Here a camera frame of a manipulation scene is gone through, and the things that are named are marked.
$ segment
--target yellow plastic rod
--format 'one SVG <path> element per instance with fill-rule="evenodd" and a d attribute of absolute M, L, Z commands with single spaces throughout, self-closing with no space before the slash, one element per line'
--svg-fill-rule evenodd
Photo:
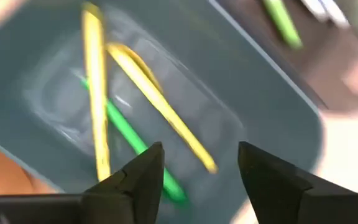
<path fill-rule="evenodd" d="M 211 173 L 216 173 L 218 167 L 208 151 L 201 145 L 196 137 L 187 128 L 186 124 L 180 119 L 172 107 L 168 104 L 158 88 L 148 78 L 136 61 L 132 59 L 134 55 L 130 48 L 122 44 L 108 44 L 108 52 L 118 65 L 125 71 L 129 78 L 137 85 L 142 93 L 149 99 L 154 107 L 165 117 L 174 130 L 186 141 L 191 150 L 202 161 L 204 166 Z"/>
<path fill-rule="evenodd" d="M 99 8 L 89 2 L 83 5 L 83 38 L 85 70 L 89 80 L 92 129 L 98 179 L 111 175 L 107 140 L 106 59 L 104 32 Z"/>

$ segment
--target plastic tray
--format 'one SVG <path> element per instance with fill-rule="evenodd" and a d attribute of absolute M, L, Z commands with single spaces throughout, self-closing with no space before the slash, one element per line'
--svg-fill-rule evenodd
<path fill-rule="evenodd" d="M 166 164 L 190 204 L 162 199 L 159 223 L 228 223 L 246 200 L 237 168 L 247 140 L 304 169 L 321 147 L 316 108 L 244 32 L 207 1 L 97 2 L 109 40 L 152 68 L 165 96 L 219 166 L 209 174 L 147 99 L 109 61 L 109 96 Z M 80 1 L 28 3 L 0 29 L 0 149 L 61 192 L 96 183 L 83 74 Z M 134 157 L 109 127 L 112 168 Z"/>

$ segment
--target green plastic rod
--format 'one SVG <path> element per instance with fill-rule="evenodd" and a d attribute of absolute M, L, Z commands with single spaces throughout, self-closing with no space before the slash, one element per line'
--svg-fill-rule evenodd
<path fill-rule="evenodd" d="M 81 79 L 84 86 L 89 88 L 88 81 Z M 125 117 L 121 114 L 118 108 L 110 101 L 107 100 L 107 114 L 110 121 L 117 127 L 128 143 L 134 148 L 136 154 L 141 154 L 148 149 L 147 145 L 135 132 L 132 126 L 128 123 Z M 163 187 L 168 196 L 177 202 L 186 200 L 186 195 L 183 189 L 179 186 L 179 183 L 172 177 L 172 175 L 164 169 L 163 174 Z"/>
<path fill-rule="evenodd" d="M 264 0 L 268 13 L 272 17 L 277 29 L 280 31 L 284 40 L 293 49 L 302 47 L 302 41 L 299 37 L 290 14 L 288 13 L 282 0 Z"/>

